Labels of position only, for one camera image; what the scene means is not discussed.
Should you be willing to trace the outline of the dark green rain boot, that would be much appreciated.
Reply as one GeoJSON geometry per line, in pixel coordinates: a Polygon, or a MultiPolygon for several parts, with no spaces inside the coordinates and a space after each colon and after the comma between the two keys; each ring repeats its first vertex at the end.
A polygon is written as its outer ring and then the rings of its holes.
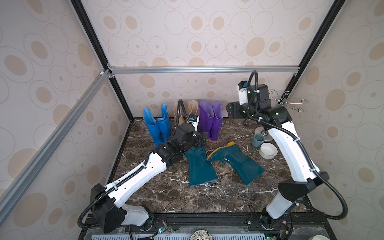
{"type": "Polygon", "coordinates": [[[253,159],[245,155],[235,142],[217,148],[208,157],[209,163],[220,161],[228,163],[240,176],[246,186],[259,178],[265,170],[253,159]]]}
{"type": "Polygon", "coordinates": [[[185,156],[189,161],[191,187],[214,182],[218,179],[212,164],[207,161],[205,148],[193,147],[185,156]]]}

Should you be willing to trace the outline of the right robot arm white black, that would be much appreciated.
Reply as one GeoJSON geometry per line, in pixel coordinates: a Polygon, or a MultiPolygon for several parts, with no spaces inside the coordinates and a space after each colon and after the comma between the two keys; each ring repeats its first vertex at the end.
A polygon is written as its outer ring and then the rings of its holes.
{"type": "Polygon", "coordinates": [[[261,225],[266,230],[274,228],[278,221],[297,204],[331,220],[344,219],[348,206],[343,196],[329,182],[329,175],[314,164],[297,136],[292,118],[284,106],[271,107],[268,87],[255,87],[242,81],[238,84],[239,101],[229,103],[226,110],[230,118],[247,118],[260,123],[278,145],[291,172],[291,177],[279,183],[279,192],[262,211],[261,225]],[[326,185],[339,199],[342,211],[336,216],[325,214],[302,197],[320,185],[326,185]]]}

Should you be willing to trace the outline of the purple rain boot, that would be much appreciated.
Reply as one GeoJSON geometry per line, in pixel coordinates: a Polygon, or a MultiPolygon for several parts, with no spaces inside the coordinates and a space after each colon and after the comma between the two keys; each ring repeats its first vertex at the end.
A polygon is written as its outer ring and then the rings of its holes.
{"type": "Polygon", "coordinates": [[[211,141],[217,142],[219,140],[219,133],[223,122],[223,106],[220,102],[213,102],[212,108],[214,112],[213,124],[210,130],[211,141]]]}
{"type": "Polygon", "coordinates": [[[209,102],[203,100],[199,103],[200,106],[200,121],[198,130],[201,134],[207,134],[207,140],[211,138],[211,129],[214,120],[214,111],[209,102]]]}

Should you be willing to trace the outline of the beige rain boot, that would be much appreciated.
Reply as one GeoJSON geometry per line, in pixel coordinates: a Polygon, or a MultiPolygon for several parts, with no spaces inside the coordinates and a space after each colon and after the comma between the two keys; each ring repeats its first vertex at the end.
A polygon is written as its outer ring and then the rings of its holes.
{"type": "Polygon", "coordinates": [[[199,103],[198,101],[196,100],[191,100],[188,102],[188,116],[193,114],[193,115],[197,115],[198,114],[198,110],[199,110],[199,103]]]}
{"type": "Polygon", "coordinates": [[[177,120],[179,120],[178,126],[185,123],[182,107],[180,107],[179,114],[177,114],[178,113],[178,101],[173,102],[173,112],[174,112],[175,125],[177,123],[177,120]]]}

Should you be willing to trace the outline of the blue rain boot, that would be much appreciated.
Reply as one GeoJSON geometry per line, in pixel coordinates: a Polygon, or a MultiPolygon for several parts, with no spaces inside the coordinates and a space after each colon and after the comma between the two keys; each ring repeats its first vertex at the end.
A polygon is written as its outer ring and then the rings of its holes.
{"type": "Polygon", "coordinates": [[[168,107],[166,104],[161,105],[162,116],[157,119],[158,126],[163,137],[163,141],[167,141],[172,135],[172,124],[169,119],[168,107]]]}
{"type": "Polygon", "coordinates": [[[155,146],[157,147],[161,143],[163,143],[162,134],[158,125],[158,122],[152,115],[152,112],[149,108],[143,109],[143,119],[148,127],[150,135],[154,141],[155,146]]]}

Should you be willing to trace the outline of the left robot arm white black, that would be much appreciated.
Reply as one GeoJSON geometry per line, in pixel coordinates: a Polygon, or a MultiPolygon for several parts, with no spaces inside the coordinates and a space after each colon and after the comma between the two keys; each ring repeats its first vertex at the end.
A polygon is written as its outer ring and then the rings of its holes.
{"type": "Polygon", "coordinates": [[[180,161],[193,147],[204,147],[206,136],[198,132],[200,117],[189,114],[188,121],[177,124],[172,136],[148,152],[145,160],[118,180],[91,190],[90,204],[78,218],[82,229],[100,227],[105,234],[121,225],[148,229],[153,217],[142,206],[129,206],[127,200],[152,178],[180,161]]]}

